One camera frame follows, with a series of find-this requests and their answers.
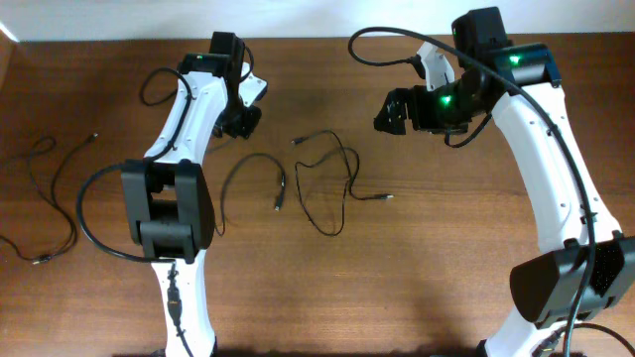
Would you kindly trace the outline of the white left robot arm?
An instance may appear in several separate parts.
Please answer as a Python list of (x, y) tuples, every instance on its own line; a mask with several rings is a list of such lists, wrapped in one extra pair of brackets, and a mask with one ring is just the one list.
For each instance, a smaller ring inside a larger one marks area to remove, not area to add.
[(248, 138), (267, 90), (244, 68), (247, 47), (216, 32), (205, 54), (176, 70), (176, 98), (159, 138), (143, 159), (121, 170), (132, 240), (159, 283), (167, 325), (166, 356), (211, 356), (216, 336), (206, 303), (204, 261), (214, 234), (213, 203), (202, 163), (211, 138)]

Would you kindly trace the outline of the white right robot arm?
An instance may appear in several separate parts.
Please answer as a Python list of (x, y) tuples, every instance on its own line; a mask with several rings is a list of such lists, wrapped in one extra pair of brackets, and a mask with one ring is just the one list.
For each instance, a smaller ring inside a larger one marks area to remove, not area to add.
[(480, 356), (567, 356), (572, 331), (615, 306), (634, 282), (634, 241), (600, 198), (569, 122), (562, 78), (542, 44), (517, 46), (495, 7), (451, 25), (453, 45), (424, 40), (422, 83), (391, 91), (378, 131), (452, 136), (493, 121), (509, 144), (538, 231), (540, 255), (510, 274), (514, 306)]

